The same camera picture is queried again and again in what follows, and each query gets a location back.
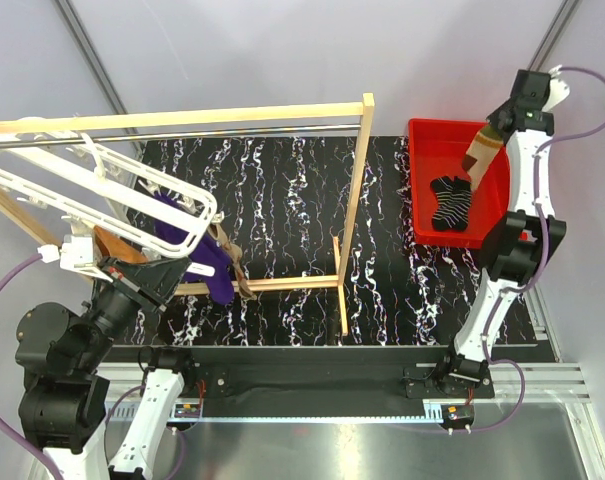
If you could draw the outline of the beige argyle sock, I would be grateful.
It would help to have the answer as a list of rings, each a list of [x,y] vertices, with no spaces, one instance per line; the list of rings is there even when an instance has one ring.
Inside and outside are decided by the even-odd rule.
[[[239,295],[245,300],[256,300],[257,295],[249,287],[244,269],[241,265],[243,256],[242,249],[229,239],[220,224],[211,224],[208,227],[208,233],[229,256],[238,284]]]

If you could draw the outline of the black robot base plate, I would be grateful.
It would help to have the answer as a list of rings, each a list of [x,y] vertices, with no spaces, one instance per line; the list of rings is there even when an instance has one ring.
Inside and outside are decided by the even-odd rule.
[[[193,347],[208,419],[318,421],[409,417],[426,400],[488,399],[489,375],[472,385],[446,375],[442,346]]]

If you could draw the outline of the brown orange striped sock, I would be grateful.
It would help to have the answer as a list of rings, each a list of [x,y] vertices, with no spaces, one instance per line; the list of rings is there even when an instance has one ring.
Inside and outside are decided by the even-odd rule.
[[[478,190],[481,181],[496,155],[503,147],[500,134],[489,124],[481,127],[471,141],[462,160],[472,192]]]

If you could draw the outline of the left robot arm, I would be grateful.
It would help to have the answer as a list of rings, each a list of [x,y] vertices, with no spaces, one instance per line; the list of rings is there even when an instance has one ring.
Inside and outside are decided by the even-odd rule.
[[[165,311],[188,265],[186,258],[131,264],[107,257],[82,314],[48,302],[20,320],[15,361],[24,370],[24,394],[18,415],[28,444],[51,461],[51,477],[152,478],[173,406],[197,386],[196,362],[178,348],[154,350],[141,403],[111,459],[105,449],[110,382],[98,368],[140,311]]]

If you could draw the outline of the purple sock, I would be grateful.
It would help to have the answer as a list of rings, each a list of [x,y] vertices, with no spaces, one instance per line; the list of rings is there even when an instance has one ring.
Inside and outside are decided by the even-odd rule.
[[[187,232],[160,220],[154,221],[156,235],[170,244],[181,243]],[[212,276],[202,276],[195,273],[185,273],[185,283],[204,282],[209,290],[211,299],[220,305],[228,305],[234,299],[235,292],[229,274],[231,258],[219,247],[216,241],[205,233],[189,258],[192,262],[207,265],[214,269]]]

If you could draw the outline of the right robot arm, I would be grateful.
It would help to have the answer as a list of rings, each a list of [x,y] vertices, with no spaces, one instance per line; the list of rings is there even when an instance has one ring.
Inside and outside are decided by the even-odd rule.
[[[511,304],[537,281],[566,234],[550,199],[548,160],[551,110],[569,93],[557,69],[521,70],[508,100],[488,117],[508,159],[509,203],[482,242],[471,311],[427,380],[446,397],[464,398],[490,384],[491,351]]]

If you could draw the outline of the white plastic clip hanger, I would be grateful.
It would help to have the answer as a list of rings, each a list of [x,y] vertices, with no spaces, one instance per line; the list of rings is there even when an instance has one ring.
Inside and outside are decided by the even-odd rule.
[[[185,233],[171,242],[147,233],[117,214],[107,214],[64,193],[41,185],[0,165],[0,187],[40,207],[53,207],[81,223],[99,226],[167,258],[193,252],[218,216],[210,192],[145,165],[74,131],[0,134],[0,155],[11,154],[27,164],[128,210],[143,213]]]

